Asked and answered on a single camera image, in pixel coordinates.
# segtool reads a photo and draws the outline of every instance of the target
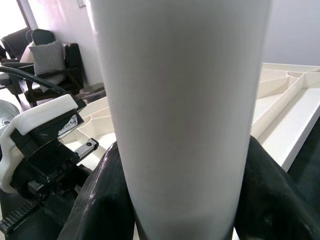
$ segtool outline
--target white clamp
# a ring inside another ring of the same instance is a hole
[[[17,129],[21,135],[26,135],[32,129],[62,115],[77,109],[78,105],[69,95],[60,96],[54,100],[33,107],[14,117],[11,123],[0,136],[2,159],[0,161],[0,188],[7,193],[15,193],[16,190],[10,186],[12,176],[16,167],[24,158],[16,147],[10,135]]]

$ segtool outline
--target chair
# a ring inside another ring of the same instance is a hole
[[[19,62],[22,54],[24,53],[26,47],[28,46],[28,41],[26,38],[27,32],[30,28],[26,27],[1,39],[5,51],[9,54],[11,59],[9,61]]]
[[[32,42],[32,41],[35,42],[35,45],[45,45],[45,44],[52,43],[55,40],[56,39],[54,34],[51,31],[44,30],[44,29],[28,30],[28,28],[24,28],[18,32],[12,33],[1,40],[4,42],[3,44],[6,46],[6,50],[8,51],[9,56],[12,59],[2,58],[1,64],[4,67],[9,67],[9,68],[16,68],[16,69],[24,68],[29,73],[34,74],[32,62],[29,62],[29,63],[19,62],[21,56],[24,54],[26,46],[28,46],[29,42]],[[26,44],[21,54],[20,52],[22,47],[19,46],[19,43],[16,50],[11,50],[11,49],[15,49],[15,46],[13,46],[13,43],[17,43],[19,41],[21,41],[24,45]],[[27,86],[25,82],[21,82],[21,79],[19,77],[2,73],[0,74],[0,89],[4,89],[4,88],[7,88],[20,103],[21,101],[19,99],[19,94],[22,94],[23,89],[26,89]]]
[[[68,92],[76,95],[79,93],[80,89],[84,87],[84,82],[82,78],[83,63],[79,50],[79,46],[76,43],[66,43],[62,44],[65,57],[65,69],[58,70],[54,72],[48,72],[38,75],[42,79],[46,79],[55,75],[65,74],[65,79],[58,84],[59,87],[67,90]],[[27,73],[34,74],[33,65],[25,65],[18,67],[17,69],[23,70]],[[48,89],[42,91],[40,88],[33,89],[33,83],[30,81],[19,81],[20,88],[26,84],[27,90],[24,92],[27,101],[34,107],[37,105],[37,101],[56,98],[59,96],[56,92]]]

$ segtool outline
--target label sticker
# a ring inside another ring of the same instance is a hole
[[[58,136],[64,134],[65,132],[69,131],[70,129],[73,129],[74,127],[76,127],[78,125],[78,120],[77,120],[77,115],[73,115],[69,122],[64,125],[64,127],[58,131]]]

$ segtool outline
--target gray cushion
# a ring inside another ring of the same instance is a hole
[[[40,74],[55,72],[58,70],[66,69],[65,60],[63,56],[63,48],[60,41],[54,41],[46,45],[30,46],[34,61],[34,74],[36,76]],[[46,78],[52,84],[59,84],[65,78],[64,74],[51,76]]]
[[[10,77],[6,73],[0,74],[0,85],[7,86],[12,84]]]

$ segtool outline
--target white cylinder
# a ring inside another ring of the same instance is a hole
[[[233,227],[271,0],[89,0],[140,239]]]

